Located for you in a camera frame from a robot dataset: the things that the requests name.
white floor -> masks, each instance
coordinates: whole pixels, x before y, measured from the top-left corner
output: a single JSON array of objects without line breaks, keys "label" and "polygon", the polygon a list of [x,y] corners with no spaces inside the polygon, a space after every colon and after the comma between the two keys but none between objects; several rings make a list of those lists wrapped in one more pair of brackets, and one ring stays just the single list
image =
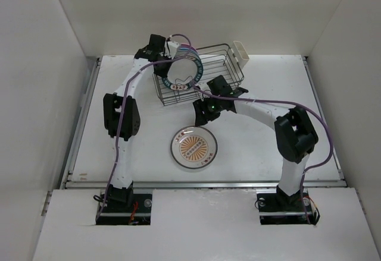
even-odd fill
[{"label": "white floor", "polygon": [[[74,167],[72,181],[106,181],[114,151],[103,122],[102,99],[113,93],[132,66],[132,56],[103,57],[86,127]],[[293,100],[318,107],[299,55],[251,55],[243,69],[242,87],[264,99]],[[191,103],[163,107],[156,96],[152,78],[142,86],[137,98],[141,127],[133,141],[134,181],[278,181],[282,157],[277,151],[274,132],[248,117],[231,112],[205,126],[216,137],[218,153],[209,168],[201,172],[181,170],[170,154],[170,142],[181,128],[194,125]],[[323,127],[311,119],[319,143],[308,165],[321,162],[329,150]],[[306,180],[339,180],[332,159],[327,165],[307,174]]]},{"label": "white floor", "polygon": [[379,261],[353,188],[311,188],[321,219],[260,225],[253,190],[155,190],[150,226],[96,226],[99,190],[55,190],[34,261]]}]

plate in dish rack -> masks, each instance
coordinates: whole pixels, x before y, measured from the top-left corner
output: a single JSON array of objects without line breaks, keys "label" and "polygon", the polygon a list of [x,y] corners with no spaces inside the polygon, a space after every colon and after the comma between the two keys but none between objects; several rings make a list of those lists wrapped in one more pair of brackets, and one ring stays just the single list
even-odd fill
[{"label": "plate in dish rack", "polygon": [[185,127],[173,137],[171,154],[174,160],[186,169],[202,169],[215,158],[217,140],[203,127]]}]

screw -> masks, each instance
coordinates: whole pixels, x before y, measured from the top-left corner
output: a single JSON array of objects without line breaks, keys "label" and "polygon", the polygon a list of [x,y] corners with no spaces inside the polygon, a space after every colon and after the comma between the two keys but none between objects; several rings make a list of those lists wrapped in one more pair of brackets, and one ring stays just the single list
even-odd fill
[{"label": "screw", "polygon": [[309,206],[311,204],[310,199],[307,198],[307,197],[303,198],[303,203],[304,203],[305,206]]},{"label": "screw", "polygon": [[145,206],[145,207],[151,207],[151,206],[152,206],[152,200],[150,200],[150,199],[146,199],[146,200],[144,201],[144,206]]},{"label": "screw", "polygon": [[265,206],[266,205],[265,200],[262,197],[258,200],[258,205],[259,206]]}]

black wire dish rack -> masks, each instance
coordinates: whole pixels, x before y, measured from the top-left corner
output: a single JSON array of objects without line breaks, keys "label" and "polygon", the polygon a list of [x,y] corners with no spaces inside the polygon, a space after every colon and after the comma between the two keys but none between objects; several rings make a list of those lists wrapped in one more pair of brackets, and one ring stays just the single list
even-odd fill
[{"label": "black wire dish rack", "polygon": [[[204,66],[204,73],[200,82],[208,82],[219,75],[223,75],[225,80],[235,89],[245,78],[236,55],[228,44],[198,48],[197,52]],[[153,78],[156,94],[163,105],[194,101],[201,97],[201,94],[193,89],[170,90],[164,85],[161,77],[154,74]]]}]

plate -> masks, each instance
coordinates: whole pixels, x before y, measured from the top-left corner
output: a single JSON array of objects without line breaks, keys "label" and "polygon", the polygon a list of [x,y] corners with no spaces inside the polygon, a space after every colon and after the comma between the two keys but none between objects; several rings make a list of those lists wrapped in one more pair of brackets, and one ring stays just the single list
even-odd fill
[{"label": "plate", "polygon": [[171,142],[174,160],[186,169],[204,169],[217,154],[217,140],[204,127],[188,126],[179,130]]},{"label": "plate", "polygon": [[[188,48],[182,47],[177,51],[175,58],[188,53]],[[171,90],[189,90],[190,82],[200,81],[204,73],[201,59],[197,51],[192,48],[184,59],[172,63],[166,78],[162,78],[164,85]]]}]

